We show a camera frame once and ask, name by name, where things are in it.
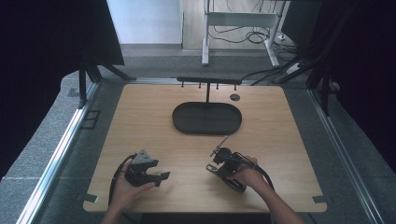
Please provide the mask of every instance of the black wall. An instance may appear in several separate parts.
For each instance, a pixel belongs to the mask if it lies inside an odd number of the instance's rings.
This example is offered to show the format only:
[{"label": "black wall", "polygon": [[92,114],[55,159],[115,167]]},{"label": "black wall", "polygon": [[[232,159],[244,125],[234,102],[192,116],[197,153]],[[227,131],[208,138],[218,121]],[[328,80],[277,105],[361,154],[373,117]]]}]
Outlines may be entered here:
[{"label": "black wall", "polygon": [[337,97],[396,171],[396,4],[361,1],[332,51]]},{"label": "black wall", "polygon": [[0,177],[35,133],[83,52],[123,64],[106,0],[0,1]]}]

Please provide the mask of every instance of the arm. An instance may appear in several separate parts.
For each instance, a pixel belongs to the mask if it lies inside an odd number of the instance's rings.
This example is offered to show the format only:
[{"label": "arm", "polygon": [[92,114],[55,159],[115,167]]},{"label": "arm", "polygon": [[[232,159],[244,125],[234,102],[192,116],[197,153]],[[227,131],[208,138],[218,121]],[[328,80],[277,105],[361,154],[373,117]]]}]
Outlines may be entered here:
[{"label": "arm", "polygon": [[[255,158],[247,156],[247,159],[257,164]],[[236,179],[241,184],[253,188],[268,205],[270,212],[276,217],[277,223],[304,223],[304,221],[271,189],[259,172],[243,164],[239,171],[227,178]]]},{"label": "arm", "polygon": [[134,197],[155,186],[155,183],[147,183],[140,187],[132,186],[124,177],[127,168],[128,164],[125,162],[122,171],[117,177],[111,203],[107,208],[102,224],[118,223],[123,210],[134,201]]}]

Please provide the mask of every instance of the black oval tray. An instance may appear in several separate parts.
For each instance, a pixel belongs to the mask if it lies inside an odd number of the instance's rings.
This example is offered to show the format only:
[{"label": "black oval tray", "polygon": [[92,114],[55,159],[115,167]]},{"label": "black oval tray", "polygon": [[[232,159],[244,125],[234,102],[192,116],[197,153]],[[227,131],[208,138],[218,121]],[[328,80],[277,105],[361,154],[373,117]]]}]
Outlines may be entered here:
[{"label": "black oval tray", "polygon": [[242,114],[229,104],[187,102],[175,108],[172,119],[182,133],[226,135],[238,131]]}]

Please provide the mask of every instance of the wooden table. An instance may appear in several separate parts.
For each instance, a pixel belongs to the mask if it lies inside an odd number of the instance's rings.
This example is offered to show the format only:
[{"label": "wooden table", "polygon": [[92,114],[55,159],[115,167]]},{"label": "wooden table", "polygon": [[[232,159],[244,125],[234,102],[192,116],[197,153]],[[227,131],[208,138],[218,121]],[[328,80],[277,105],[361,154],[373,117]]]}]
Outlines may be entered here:
[{"label": "wooden table", "polygon": [[[274,183],[276,192],[297,212],[324,212],[322,196],[311,162],[283,90],[279,87],[211,87],[210,102],[235,105],[242,113],[238,132],[224,143],[232,152],[256,157]],[[87,211],[107,209],[111,178],[129,155],[145,149],[159,160],[148,174],[171,172],[158,188],[139,195],[133,212],[269,212],[251,189],[238,193],[206,170],[210,154],[223,136],[180,133],[172,112],[184,102],[204,102],[205,88],[197,85],[140,85],[124,87],[97,163],[88,194],[96,203],[84,202]],[[230,95],[237,93],[239,101]]]}]

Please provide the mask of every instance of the black stand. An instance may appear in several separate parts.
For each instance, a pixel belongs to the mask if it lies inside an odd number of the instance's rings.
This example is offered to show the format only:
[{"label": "black stand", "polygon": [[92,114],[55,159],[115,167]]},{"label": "black stand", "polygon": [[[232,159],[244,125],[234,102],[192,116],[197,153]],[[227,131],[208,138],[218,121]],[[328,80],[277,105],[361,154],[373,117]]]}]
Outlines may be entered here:
[{"label": "black stand", "polygon": [[113,65],[102,62],[98,58],[93,58],[91,55],[84,54],[84,57],[79,65],[78,77],[79,77],[79,105],[78,108],[81,109],[87,103],[87,81],[85,79],[85,74],[87,72],[88,77],[91,82],[99,83],[102,80],[102,75],[97,67],[97,64],[101,64],[114,75],[121,77],[124,80],[136,80],[136,77],[130,77],[125,73],[121,72],[119,69]]},{"label": "black stand", "polygon": [[239,109],[225,103],[209,103],[209,95],[211,83],[217,83],[217,90],[220,83],[234,84],[236,90],[236,85],[240,85],[241,80],[199,77],[178,77],[177,80],[182,82],[182,88],[184,82],[199,82],[199,88],[202,82],[207,85],[206,102],[186,102],[175,108],[172,119],[176,129],[182,133],[214,135],[228,135],[238,131],[242,122]]}]

